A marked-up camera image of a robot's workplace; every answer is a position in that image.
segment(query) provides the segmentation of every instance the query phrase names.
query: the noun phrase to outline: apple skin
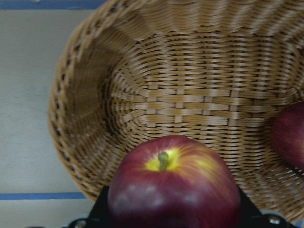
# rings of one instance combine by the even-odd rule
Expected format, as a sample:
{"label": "apple skin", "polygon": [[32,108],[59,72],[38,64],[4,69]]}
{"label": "apple skin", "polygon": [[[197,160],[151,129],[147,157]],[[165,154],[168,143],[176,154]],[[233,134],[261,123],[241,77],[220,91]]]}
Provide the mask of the apple skin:
{"label": "apple skin", "polygon": [[278,114],[270,141],[277,154],[304,171],[304,102],[292,104]]}
{"label": "apple skin", "polygon": [[[169,155],[159,171],[157,155]],[[114,228],[235,228],[240,194],[222,158],[181,135],[144,142],[118,167],[108,193]]]}

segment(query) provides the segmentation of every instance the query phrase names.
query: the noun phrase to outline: apple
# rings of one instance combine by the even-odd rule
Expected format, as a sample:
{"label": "apple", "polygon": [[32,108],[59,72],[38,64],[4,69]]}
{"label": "apple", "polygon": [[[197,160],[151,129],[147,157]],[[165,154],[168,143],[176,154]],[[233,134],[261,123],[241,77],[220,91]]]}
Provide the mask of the apple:
{"label": "apple", "polygon": [[292,104],[275,118],[270,141],[288,163],[304,171],[304,102]]}
{"label": "apple", "polygon": [[240,194],[222,158],[181,135],[130,151],[108,193],[115,228],[235,228]]}

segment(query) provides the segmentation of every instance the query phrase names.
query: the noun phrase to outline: dark red apple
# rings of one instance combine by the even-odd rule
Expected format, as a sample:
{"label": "dark red apple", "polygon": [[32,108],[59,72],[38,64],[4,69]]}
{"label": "dark red apple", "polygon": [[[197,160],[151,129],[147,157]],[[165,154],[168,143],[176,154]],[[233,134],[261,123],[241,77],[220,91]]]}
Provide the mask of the dark red apple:
{"label": "dark red apple", "polygon": [[304,102],[279,113],[271,129],[270,141],[282,158],[304,171]]}
{"label": "dark red apple", "polygon": [[240,195],[218,154],[169,135],[126,155],[110,184],[108,206],[115,228],[234,228]]}

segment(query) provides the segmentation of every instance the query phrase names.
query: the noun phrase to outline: green stem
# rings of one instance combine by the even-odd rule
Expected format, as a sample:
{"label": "green stem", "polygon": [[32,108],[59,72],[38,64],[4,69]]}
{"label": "green stem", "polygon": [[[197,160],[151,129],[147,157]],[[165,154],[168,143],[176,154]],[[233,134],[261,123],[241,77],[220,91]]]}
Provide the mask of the green stem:
{"label": "green stem", "polygon": [[169,164],[169,155],[164,151],[158,154],[157,158],[160,162],[160,171],[165,171]]}

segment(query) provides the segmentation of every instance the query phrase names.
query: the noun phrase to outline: metal screw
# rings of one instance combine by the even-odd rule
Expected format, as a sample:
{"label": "metal screw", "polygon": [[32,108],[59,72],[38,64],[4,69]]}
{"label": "metal screw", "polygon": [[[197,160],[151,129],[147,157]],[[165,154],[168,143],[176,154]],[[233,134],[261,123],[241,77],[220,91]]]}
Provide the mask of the metal screw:
{"label": "metal screw", "polygon": [[271,224],[274,224],[274,225],[280,225],[281,224],[281,219],[280,217],[278,216],[275,216],[275,215],[271,215],[268,217],[268,220]]}
{"label": "metal screw", "polygon": [[75,223],[75,228],[84,228],[86,226],[86,221],[85,220],[78,220]]}

